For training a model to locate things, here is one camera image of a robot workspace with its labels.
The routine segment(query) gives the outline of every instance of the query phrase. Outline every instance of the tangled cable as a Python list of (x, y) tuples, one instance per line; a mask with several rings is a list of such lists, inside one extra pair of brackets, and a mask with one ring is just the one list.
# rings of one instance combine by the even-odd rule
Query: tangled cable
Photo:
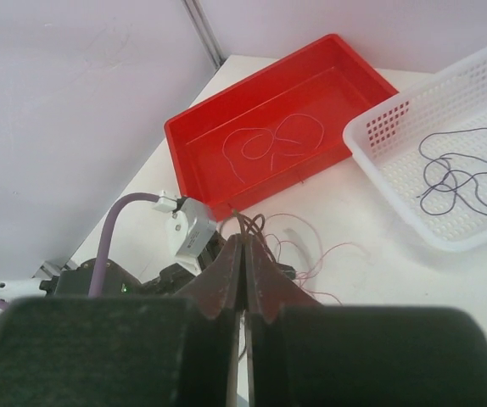
[[(316, 144), (316, 146), (313, 148), (313, 150), (316, 150), (319, 148), (319, 146), (322, 144), (322, 140), (324, 139), (325, 137), (325, 127), (324, 125), (322, 125), (322, 123), (317, 120), (315, 117), (313, 116), (310, 116), (309, 114), (302, 114), (302, 113), (294, 113), (294, 114), (290, 114), (289, 116), (287, 116), (285, 119), (283, 119), (283, 121), (277, 126), (276, 130), (275, 131), (272, 131), (268, 128), (265, 128), (265, 127), (244, 127), (244, 128), (241, 128), (241, 129), (237, 129), (235, 131), (233, 131), (232, 133), (230, 133), (227, 138), (225, 139), (224, 143), (223, 143), (223, 147), (221, 149), (221, 152), (223, 154), (223, 157), (225, 157), (225, 159), (228, 161), (228, 164), (230, 165), (231, 169), (232, 169), (232, 172), (234, 173), (234, 175), (236, 176), (236, 178), (238, 178), (240, 180), (240, 182), (242, 182), (243, 184), (245, 183), (244, 179), (237, 173), (236, 171), (236, 168), (234, 167), (234, 163), (232, 162), (232, 160), (228, 157), (227, 155), (227, 152), (226, 152), (226, 147), (227, 147), (227, 142), (228, 140), (231, 139), (231, 137), (240, 132), (240, 131), (261, 131), (260, 134), (254, 136), (254, 137), (251, 137), (247, 142), (245, 142), (241, 148), (241, 154), (244, 158), (246, 159), (249, 159), (249, 160), (257, 160), (257, 159), (262, 159), (264, 158), (268, 153), (270, 153), (271, 149), (273, 148), (274, 146), (274, 142), (275, 141), (280, 141), (280, 142), (289, 142), (289, 143), (292, 143), (292, 144), (297, 144), (297, 145), (302, 145), (301, 142), (297, 141), (297, 140), (292, 140), (290, 138), (283, 138), (283, 137), (280, 137), (278, 135), (279, 133), (279, 130), (283, 127), (283, 125), (285, 125), (285, 123), (287, 122), (288, 119), (290, 119), (291, 117), (307, 117), (309, 119), (312, 119), (313, 121), (315, 121), (321, 128), (321, 135), (319, 136), (319, 139), (318, 139), (318, 142)], [(268, 148), (266, 149), (266, 151), (262, 154), (259, 154), (259, 155), (250, 155), (248, 153), (246, 153), (246, 149), (248, 147), (248, 145), (253, 142), (254, 140), (258, 139), (258, 138), (261, 138), (261, 137), (264, 137), (264, 136), (269, 136), (270, 137), (270, 142), (268, 144)], [(273, 153), (271, 155), (271, 158), (270, 158), (270, 171), (273, 171), (273, 168), (274, 168), (274, 157), (276, 155), (281, 155), (283, 157), (299, 157), (299, 156), (303, 156), (305, 155), (304, 153)]]
[[(460, 189), (466, 186), (468, 183), (473, 182), (474, 190), (473, 195), (475, 198), (485, 207), (487, 208), (487, 202), (479, 195), (479, 176), (487, 176), (487, 170), (480, 171), (476, 173), (471, 173), (466, 170), (451, 168), (451, 162), (455, 157), (464, 158), (464, 159), (474, 159), (482, 164), (487, 165), (487, 159), (483, 159), (481, 157), (471, 155), (471, 154), (463, 154), (463, 153), (444, 153), (440, 155), (438, 158), (429, 157), (427, 154), (423, 152), (423, 145), (434, 136), (448, 136), (448, 135), (455, 135), (455, 134), (463, 134), (469, 133), (472, 131), (487, 131), (487, 127), (478, 127), (469, 130), (461, 130), (461, 131), (442, 131), (442, 132), (435, 132), (426, 136), (420, 143), (418, 151), (422, 157), (428, 160), (428, 163), (423, 168), (423, 179), (424, 182), (427, 184), (427, 190), (422, 193), (421, 195), (417, 196), (420, 198), (419, 205), (424, 213), (432, 216), (440, 216), (446, 215), (450, 213), (456, 205), (456, 202), (460, 200), (463, 202), (468, 208), (470, 208), (473, 212), (478, 214), (487, 216), (487, 212), (484, 212), (481, 209), (475, 208), (471, 203), (465, 199), (461, 193)], [(445, 173), (443, 174), (441, 180), (436, 183), (432, 183), (429, 177), (429, 171), (432, 165), (439, 165), (444, 170)], [(430, 210), (425, 208), (425, 200), (430, 196), (432, 192), (439, 192), (439, 193), (448, 193), (452, 194), (452, 201), (451, 205), (448, 209), (441, 211), (441, 212), (431, 212)]]
[(257, 236), (260, 244), (262, 244), (262, 247), (265, 249), (266, 254), (268, 255), (268, 258), (276, 264), (276, 256), (271, 252), (270, 248), (268, 247), (268, 244), (266, 243), (266, 239), (262, 233), (264, 231), (264, 226), (266, 225), (266, 217), (263, 214), (258, 214), (257, 216), (253, 218), (249, 218), (248, 216), (239, 213), (237, 210), (233, 210), (232, 214), (228, 216), (219, 226), (219, 233), (222, 234), (223, 227), (225, 227), (225, 224), (230, 220), (236, 218), (238, 221), (238, 224), (240, 226), (240, 234), (242, 235), (242, 238), (247, 240), (249, 236)]

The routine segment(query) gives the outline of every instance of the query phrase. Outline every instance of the thin pink wire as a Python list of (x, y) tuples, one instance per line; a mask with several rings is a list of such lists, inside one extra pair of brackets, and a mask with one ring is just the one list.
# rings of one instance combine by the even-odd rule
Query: thin pink wire
[(311, 291), (311, 290), (304, 290), (304, 291), (306, 291), (307, 293), (309, 293), (309, 294), (311, 294), (311, 295), (327, 295), (327, 296), (329, 296), (329, 297), (334, 298), (336, 301), (338, 301), (338, 304), (340, 304), (342, 307), (344, 306), (344, 305), (342, 304), (342, 302), (339, 300), (339, 298), (338, 298), (338, 297), (336, 297), (334, 294), (331, 294), (331, 293), (324, 293), (324, 292), (322, 292), (322, 291)]
[(274, 238), (277, 240), (277, 247), (279, 247), (279, 253), (277, 253), (277, 262), (279, 262), (279, 258), (281, 257), (281, 241), (279, 240), (279, 237), (277, 237), (276, 235), (274, 235), (273, 233), (268, 233), (267, 235), (264, 236), (265, 240), (269, 237), (269, 236), (274, 236)]
[(236, 178), (238, 178), (243, 184), (245, 183), (244, 180), (242, 179), (241, 176), (238, 175), (238, 173), (236, 172), (236, 169), (234, 168), (234, 163), (228, 158), (227, 156), (227, 152), (225, 151), (225, 147), (227, 146), (227, 142), (228, 140), (230, 139), (230, 137), (234, 134), (234, 133), (237, 133), (239, 131), (247, 131), (247, 130), (260, 130), (260, 131), (269, 131), (271, 133), (271, 130), (268, 130), (268, 129), (265, 129), (265, 128), (261, 128), (261, 127), (244, 127), (243, 129), (237, 129), (235, 131), (233, 131), (232, 133), (230, 133), (227, 138), (225, 139), (225, 141), (223, 142), (223, 147), (221, 149), (221, 152), (223, 154), (223, 156), (225, 157), (225, 159), (227, 159), (228, 161), (228, 164), (230, 164), (230, 167), (232, 168), (232, 172), (234, 173), (234, 175), (236, 176)]
[(282, 243), (290, 243), (290, 244), (292, 244), (293, 246), (295, 246), (295, 247), (296, 247), (296, 248), (297, 248), (297, 249), (298, 249), (298, 250), (299, 250), (299, 251), (300, 251), (300, 252), (301, 252), (301, 253), (304, 255), (304, 257), (307, 257), (307, 254), (308, 254), (308, 253), (306, 253), (306, 252), (304, 251), (304, 249), (303, 249), (303, 248), (301, 248), (301, 247), (300, 247), (298, 244), (296, 244), (295, 242), (290, 241), (290, 240), (282, 240), (282, 241), (280, 241), (280, 242), (278, 243), (278, 246), (279, 246), (279, 248), (280, 248), (280, 249), (279, 249), (279, 252), (280, 252), (280, 253), (281, 253), (281, 245), (282, 245)]
[(245, 142), (245, 144), (242, 146), (242, 150), (241, 150), (242, 155), (243, 155), (243, 156), (244, 156), (246, 159), (252, 159), (252, 160), (255, 160), (255, 159), (261, 159), (261, 158), (263, 158), (265, 155), (267, 155), (267, 154), (268, 154), (268, 152), (270, 152), (271, 148), (272, 148), (272, 147), (273, 147), (273, 145), (274, 145), (274, 139), (276, 138), (276, 136), (275, 136), (275, 135), (274, 135), (274, 134), (271, 132), (271, 130), (269, 130), (269, 129), (264, 129), (264, 130), (268, 131), (268, 132), (270, 133), (270, 135), (271, 135), (271, 143), (270, 143), (270, 146), (268, 147), (268, 149), (267, 149), (267, 150), (266, 150), (266, 151), (265, 151), (265, 152), (264, 152), (262, 155), (260, 155), (260, 156), (258, 156), (258, 157), (250, 157), (250, 156), (248, 156), (248, 155), (245, 155), (244, 150), (245, 150), (245, 148), (247, 147), (247, 145), (248, 145), (250, 142), (252, 142), (253, 140), (255, 140), (255, 139), (259, 138), (259, 137), (263, 137), (263, 136), (265, 135), (265, 133), (258, 134), (258, 135), (256, 135), (255, 137), (251, 137), (251, 138), (250, 138), (250, 139), (249, 139), (247, 142)]
[(342, 246), (355, 246), (356, 248), (359, 248), (360, 250), (362, 250), (365, 254), (369, 255), (369, 253), (367, 252), (367, 250), (365, 250), (360, 244), (357, 244), (357, 243), (353, 243), (353, 242), (344, 242), (344, 243), (340, 243), (340, 244), (337, 244), (335, 246), (332, 246), (329, 250), (327, 250), (322, 256), (321, 258), (315, 263), (315, 265), (313, 267), (311, 267), (310, 271), (308, 271), (306, 274), (307, 274), (307, 277), (306, 277), (306, 280), (309, 280), (311, 278), (315, 278), (319, 275), (319, 273), (321, 272), (320, 270), (317, 271), (314, 275), (311, 276), (311, 272), (317, 267), (317, 265), (319, 264), (320, 261), (323, 261), (325, 257), (327, 257), (327, 255), (332, 252), (334, 249), (336, 248), (340, 248)]
[[(257, 136), (254, 136), (254, 137), (251, 137), (247, 142), (245, 142), (245, 144), (242, 146), (242, 149), (240, 151), (240, 153), (242, 154), (242, 156), (246, 159), (250, 159), (250, 160), (257, 160), (257, 159), (262, 159), (264, 158), (272, 149), (273, 145), (274, 145), (274, 142), (276, 140), (279, 140), (279, 141), (284, 141), (284, 142), (292, 142), (292, 143), (295, 143), (295, 144), (299, 144), (301, 145), (302, 143), (301, 142), (298, 142), (296, 140), (291, 140), (290, 138), (281, 138), (281, 137), (278, 137), (277, 134), (279, 132), (279, 129), (282, 127), (282, 125), (291, 117), (293, 116), (302, 116), (302, 117), (308, 117), (312, 120), (314, 120), (320, 127), (321, 127), (321, 136), (319, 137), (319, 142), (317, 143), (317, 145), (313, 148), (314, 150), (317, 150), (319, 148), (319, 146), (322, 144), (322, 141), (324, 139), (324, 136), (325, 136), (325, 127), (324, 125), (319, 121), (317, 120), (315, 117), (309, 115), (309, 114), (303, 114), (303, 113), (293, 113), (293, 114), (290, 114), (289, 116), (287, 116), (285, 119), (283, 119), (283, 121), (277, 126), (276, 130), (274, 132), (272, 132), (270, 129), (267, 129), (265, 127), (244, 127), (242, 129), (237, 129), (235, 131), (233, 131), (232, 133), (230, 133), (227, 138), (225, 139), (225, 141), (223, 142), (223, 146), (222, 146), (222, 149), (221, 149), (221, 152), (223, 154), (223, 156), (225, 157), (225, 159), (227, 159), (228, 161), (228, 164), (230, 165), (231, 169), (232, 169), (232, 172), (234, 173), (234, 175), (240, 180), (240, 182), (242, 182), (243, 184), (245, 183), (244, 179), (238, 175), (237, 171), (236, 171), (236, 168), (234, 167), (234, 163), (230, 160), (230, 158), (227, 156), (227, 152), (225, 151), (225, 147), (227, 146), (227, 141), (228, 139), (236, 132), (238, 131), (247, 131), (247, 130), (255, 130), (255, 131), (268, 131), (271, 135), (271, 143), (270, 143), (270, 146), (268, 146), (268, 149), (262, 154), (262, 155), (259, 155), (257, 157), (252, 157), (252, 156), (249, 156), (247, 155), (244, 150), (246, 149), (246, 147), (248, 146), (248, 144), (252, 141), (254, 141), (255, 139), (259, 138), (259, 137), (263, 137), (265, 134), (262, 133), (262, 134), (259, 134)], [(290, 154), (285, 154), (285, 153), (273, 153), (271, 155), (271, 158), (270, 158), (270, 171), (273, 171), (274, 169), (274, 157), (277, 155), (282, 155), (284, 157), (301, 157), (303, 155), (305, 155), (304, 153), (290, 153)]]
[(288, 216), (288, 217), (291, 217), (291, 218), (295, 218), (303, 223), (305, 223), (306, 225), (308, 225), (308, 227), (310, 227), (310, 229), (313, 231), (313, 233), (315, 234), (315, 237), (317, 239), (317, 243), (318, 243), (318, 246), (319, 246), (319, 254), (321, 255), (321, 258), (319, 259), (321, 261), (321, 267), (320, 269), (322, 268), (322, 258), (324, 257), (324, 250), (323, 250), (323, 247), (322, 247), (322, 240), (321, 240), (321, 236), (319, 235), (319, 232), (317, 231), (317, 229), (310, 223), (308, 222), (306, 219), (304, 218), (301, 218), (297, 215), (293, 215), (293, 214), (287, 214), (285, 212), (282, 212), (282, 213), (279, 213), (279, 214), (274, 214), (274, 215), (270, 215), (266, 218), (266, 222), (268, 220), (270, 220), (271, 218), (275, 218), (277, 216)]

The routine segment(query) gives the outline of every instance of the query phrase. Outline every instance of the perforated basket wall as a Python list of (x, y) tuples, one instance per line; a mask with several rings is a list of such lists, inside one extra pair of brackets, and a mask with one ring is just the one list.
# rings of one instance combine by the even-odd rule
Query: perforated basket wall
[[(461, 251), (487, 241), (487, 174), (481, 174), (487, 173), (487, 130), (432, 134), (482, 127), (487, 127), (487, 48), (361, 114), (345, 128), (344, 141), (427, 242)], [(462, 185), (456, 193), (446, 186), (430, 191), (429, 185), (446, 176), (447, 165), (469, 175), (456, 172), (457, 181), (450, 178), (452, 187)]]

